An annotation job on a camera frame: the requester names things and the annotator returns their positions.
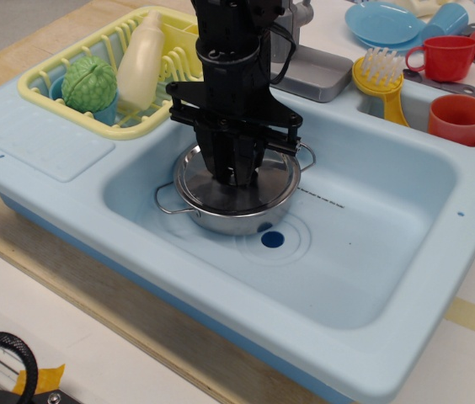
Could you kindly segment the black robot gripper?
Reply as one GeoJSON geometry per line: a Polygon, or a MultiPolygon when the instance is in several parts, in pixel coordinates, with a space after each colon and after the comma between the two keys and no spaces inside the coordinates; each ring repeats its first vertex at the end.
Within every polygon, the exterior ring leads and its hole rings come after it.
{"type": "Polygon", "coordinates": [[[249,186],[257,177],[265,148],[294,155],[302,117],[270,92],[270,45],[246,44],[239,50],[198,44],[204,80],[171,82],[172,119],[197,125],[195,134],[205,167],[216,181],[249,186]],[[199,125],[204,120],[204,127],[199,125]],[[234,135],[234,140],[223,131],[234,135]]]}

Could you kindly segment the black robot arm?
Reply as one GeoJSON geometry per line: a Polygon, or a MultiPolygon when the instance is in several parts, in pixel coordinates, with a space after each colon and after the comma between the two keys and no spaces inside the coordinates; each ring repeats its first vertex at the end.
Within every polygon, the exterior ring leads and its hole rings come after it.
{"type": "Polygon", "coordinates": [[[266,150],[296,155],[302,117],[278,101],[271,36],[289,40],[275,21],[281,1],[195,1],[200,82],[171,82],[171,118],[193,127],[205,166],[223,184],[247,187],[266,150]]]}

